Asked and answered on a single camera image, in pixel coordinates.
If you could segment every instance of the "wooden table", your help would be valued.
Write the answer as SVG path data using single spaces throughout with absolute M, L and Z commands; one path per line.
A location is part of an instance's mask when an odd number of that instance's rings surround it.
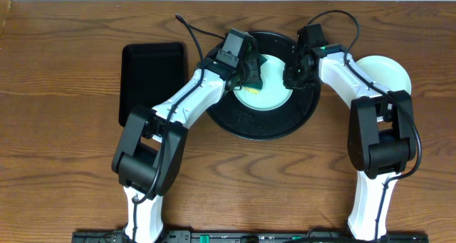
M 215 33 L 236 27 L 295 38 L 312 16 L 329 9 L 359 19 L 356 59 L 389 56 L 413 82 L 423 163 L 397 184 L 388 229 L 454 241 L 456 3 L 329 1 L 13 1 L 0 36 L 1 241 L 69 242 L 73 231 L 127 222 L 126 198 L 110 170 L 122 132 L 123 46 L 181 41 L 193 67 L 196 48 L 175 12 Z M 332 43 L 354 37 L 345 16 L 320 22 Z M 197 37 L 205 53 L 217 43 Z M 241 139 L 203 115 L 166 195 L 165 223 L 229 231 L 342 228 L 356 186 L 346 149 L 348 115 L 328 87 L 310 121 L 279 140 Z

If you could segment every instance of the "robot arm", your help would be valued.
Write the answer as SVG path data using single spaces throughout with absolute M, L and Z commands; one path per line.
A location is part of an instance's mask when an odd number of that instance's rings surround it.
M 260 80 L 255 40 L 236 29 L 229 32 L 223 48 L 209 54 L 203 62 L 205 69 L 202 80 L 200 64 L 192 79 L 173 97 L 151 110 L 138 106 L 128 116 L 111 165 L 112 170 L 119 175 L 119 183 L 124 186 L 128 200 L 126 242 L 133 238 L 136 242 L 155 242 L 160 237 L 163 230 L 163 195 L 179 172 L 188 129 L 227 91 Z M 178 106 L 166 123 L 172 106 L 177 102 Z M 140 142 L 141 137 L 153 138 L 160 143 L 166 138 L 166 145 L 156 151 Z M 135 204 L 133 200 L 142 199 L 152 187 L 158 170 L 157 157 L 162 151 L 161 173 L 155 189 L 152 189 L 155 197 Z
M 356 197 L 348 226 L 356 239 L 375 239 L 386 234 L 386 213 L 396 181 L 385 192 L 380 219 L 377 221 L 383 183 L 404 171 L 407 161 L 415 156 L 415 142 L 405 117 L 380 93 L 393 96 L 413 117 L 410 95 L 405 91 L 392 92 L 376 83 L 354 62 L 351 54 L 340 45 L 328 45 L 319 24 L 306 26 L 298 31 L 298 53 L 295 64 L 284 71 L 287 88 L 305 88 L 316 83 L 316 78 L 327 83 L 351 109 L 348 129 L 348 154 L 358 170 Z M 366 85 L 346 65 L 372 86 Z M 387 130 L 378 130 L 377 122 L 392 122 Z

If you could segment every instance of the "black cable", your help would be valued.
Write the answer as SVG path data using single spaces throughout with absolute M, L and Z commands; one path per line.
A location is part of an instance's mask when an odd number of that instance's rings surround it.
M 197 28 L 197 27 L 194 27 L 194 26 L 192 26 L 192 25 L 188 25 L 188 26 L 189 26 L 191 29 L 193 29 L 193 30 L 195 30 L 195 31 L 198 31 L 198 32 L 200 32 L 200 33 L 204 33 L 204 34 L 207 34 L 208 36 L 214 36 L 214 37 L 220 38 L 220 39 L 222 39 L 222 40 L 225 40 L 225 37 L 219 36 L 219 35 L 216 34 L 216 33 L 211 33 L 211 32 L 208 32 L 208 31 L 204 31 L 204 30 L 199 29 L 199 28 Z
M 166 117 L 165 124 L 163 125 L 164 130 L 163 130 L 163 134 L 162 134 L 162 145 L 160 147 L 160 155 L 159 155 L 159 158 L 158 158 L 157 172 L 155 173 L 154 180 L 152 181 L 152 186 L 150 186 L 149 190 L 144 195 L 144 197 L 142 197 L 142 199 L 138 200 L 137 197 L 134 197 L 133 200 L 132 200 L 133 201 L 133 205 L 134 205 L 133 206 L 133 236 L 132 236 L 132 241 L 133 242 L 135 242 L 135 240 L 136 240 L 136 229 L 138 228 L 136 226 L 137 206 L 139 204 L 143 203 L 149 197 L 152 198 L 152 199 L 155 197 L 155 195 L 152 195 L 152 194 L 155 191 L 155 188 L 157 187 L 158 178 L 160 177 L 160 174 L 162 172 L 162 164 L 163 164 L 163 159 L 164 159 L 164 156 L 165 156 L 166 135 L 168 133 L 168 125 L 170 124 L 170 120 L 171 120 L 172 114 L 176 111 L 176 108 L 179 106 L 179 104 L 186 97 L 188 97 L 188 95 L 190 95 L 194 90 L 196 90 L 198 87 L 201 86 L 201 83 L 202 83 L 202 81 L 204 79 L 204 58 L 202 56 L 200 43 L 198 43 L 198 40 L 197 40 L 196 36 L 193 34 L 192 27 L 190 27 L 190 25 L 184 20 L 184 18 L 182 18 L 179 14 L 175 14 L 175 16 L 176 16 L 176 19 L 180 23 L 185 25 L 185 27 L 189 31 L 189 33 L 190 33 L 191 37 L 193 38 L 193 41 L 194 41 L 197 49 L 198 49 L 199 59 L 201 60 L 201 76 L 199 77 L 199 80 L 198 80 L 197 84 L 195 84 L 195 86 L 193 86 L 193 88 L 191 88 L 189 91 L 186 92 L 186 94 L 184 94 L 182 97 L 180 97 L 179 100 L 176 101 L 176 103 L 171 105 L 170 112 L 168 113 L 168 116 Z
M 306 237 L 310 237 L 311 234 L 312 234 L 312 232 L 314 232 L 315 229 L 324 229 L 324 230 L 326 230 L 326 228 L 323 227 L 323 226 L 315 226 L 315 227 L 313 227 L 312 229 L 310 229 L 310 230 L 307 232 Z M 330 237 L 333 237 L 333 235 L 331 234 L 330 231 L 327 231 L 327 232 L 328 232 L 328 234 L 329 234 Z
M 422 149 L 422 146 L 421 146 L 421 139 L 420 139 L 420 134 L 418 133 L 418 129 L 416 128 L 416 125 L 415 123 L 413 122 L 413 119 L 410 117 L 410 115 L 407 113 L 407 111 L 404 109 L 403 106 L 401 106 L 393 97 L 391 97 L 390 95 L 388 95 L 387 93 L 383 92 L 382 90 L 376 88 L 373 84 L 374 82 L 368 82 L 365 78 L 363 78 L 359 73 L 357 73 L 350 65 L 350 61 L 347 60 L 347 55 L 348 55 L 348 52 L 351 50 L 351 47 L 353 47 L 353 45 L 355 44 L 356 40 L 358 40 L 358 37 L 359 37 L 359 34 L 360 34 L 360 31 L 361 31 L 361 28 L 359 26 L 359 23 L 358 23 L 358 20 L 353 16 L 351 15 L 350 13 L 348 13 L 347 11 L 341 11 L 341 10 L 331 10 L 331 11 L 325 11 L 323 12 L 322 14 L 319 14 L 317 16 L 315 16 L 313 19 L 311 19 L 307 24 L 311 24 L 313 21 L 315 21 L 317 18 L 323 16 L 323 15 L 326 15 L 326 14 L 329 14 L 329 13 L 342 13 L 342 14 L 345 14 L 347 16 L 349 16 L 353 22 L 355 22 L 355 25 L 356 25 L 356 37 L 354 38 L 354 40 L 351 42 L 350 46 L 346 49 L 345 53 L 343 54 L 343 62 L 345 63 L 345 65 L 348 67 L 348 69 L 350 69 L 350 71 L 355 75 L 357 76 L 363 83 L 365 83 L 368 87 L 370 87 L 372 90 L 376 91 L 377 93 L 381 94 L 383 97 L 385 97 L 386 99 L 388 99 L 388 101 L 393 104 L 404 116 L 405 116 L 405 119 L 407 120 L 407 123 L 408 125 L 412 128 L 412 131 L 413 131 L 413 137 L 415 138 L 415 142 L 416 142 L 416 145 L 417 145 L 417 157 L 416 157 L 416 163 L 415 165 L 413 166 L 413 168 L 403 174 L 403 175 L 398 175 L 398 176 L 395 176 L 395 177 L 391 177 L 391 178 L 388 178 L 384 183 L 383 183 L 383 192 L 382 192 L 382 197 L 380 199 L 380 206 L 378 207 L 378 213 L 377 213 L 377 218 L 375 219 L 375 237 L 374 237 L 374 240 L 377 240 L 378 238 L 378 223 L 380 221 L 380 216 L 381 216 L 381 212 L 382 212 L 382 208 L 383 208 L 383 203 L 385 202 L 385 195 L 386 195 L 386 190 L 388 189 L 388 183 L 390 183 L 391 181 L 393 180 L 401 180 L 401 179 L 404 179 L 404 178 L 407 178 L 411 175 L 413 175 L 419 168 L 420 166 L 420 163 L 421 163 L 421 158 L 422 158 L 422 152 L 423 152 L 423 149 Z
M 369 241 L 360 240 L 360 239 L 352 239 L 352 238 L 344 238 L 344 237 L 312 237 L 312 238 L 300 238 L 300 239 L 292 239 L 289 241 L 285 241 L 283 243 L 305 243 L 305 242 L 347 242 L 347 243 L 367 243 Z
M 113 231 L 113 232 L 107 232 L 107 233 L 101 235 L 101 237 L 98 239 L 98 243 L 101 243 L 101 239 L 105 239 L 105 237 L 108 236 L 108 235 L 112 235 L 112 234 L 116 234 L 116 233 L 121 233 L 121 232 L 122 232 L 122 231 L 120 231 L 120 230 L 115 230 L 115 231 Z

